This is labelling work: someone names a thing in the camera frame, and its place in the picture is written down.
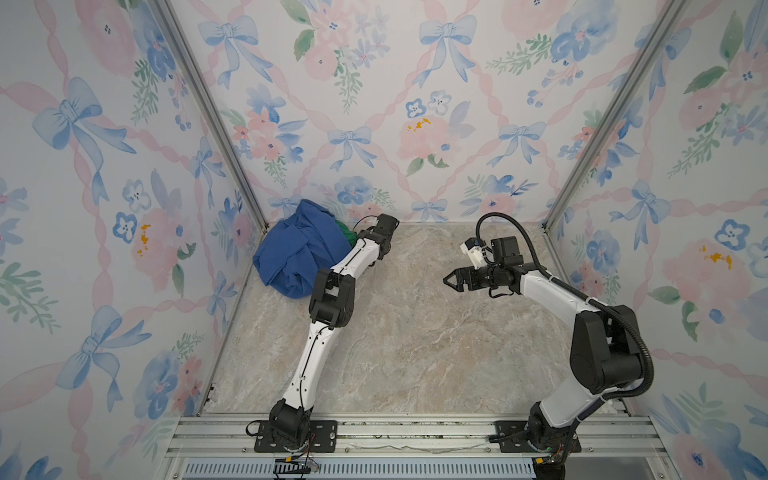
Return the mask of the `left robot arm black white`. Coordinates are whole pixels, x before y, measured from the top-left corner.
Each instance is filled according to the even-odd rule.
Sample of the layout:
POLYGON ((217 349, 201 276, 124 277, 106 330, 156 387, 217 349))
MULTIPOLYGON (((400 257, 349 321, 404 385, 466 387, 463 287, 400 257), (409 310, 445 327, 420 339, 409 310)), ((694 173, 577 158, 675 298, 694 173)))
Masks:
POLYGON ((399 220, 380 214, 358 234, 352 250, 316 275, 310 296, 309 331, 297 368, 282 398, 272 407, 261 435, 270 447, 304 451, 312 445, 310 417, 316 389, 332 347, 354 312, 356 280, 391 250, 399 220))

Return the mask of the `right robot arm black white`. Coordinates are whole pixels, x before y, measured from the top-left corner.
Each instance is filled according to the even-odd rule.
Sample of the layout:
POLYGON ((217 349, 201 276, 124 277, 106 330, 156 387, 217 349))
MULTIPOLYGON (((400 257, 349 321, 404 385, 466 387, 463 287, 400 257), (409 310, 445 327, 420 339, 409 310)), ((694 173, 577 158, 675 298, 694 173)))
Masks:
POLYGON ((523 432, 498 434, 493 443, 525 443, 547 454, 549 463, 562 463, 586 418, 609 400, 637 397, 652 386, 653 360, 629 307, 608 306, 530 264, 458 268, 443 283, 457 292, 487 290, 492 298, 505 287, 571 328, 570 374, 534 404, 523 432))

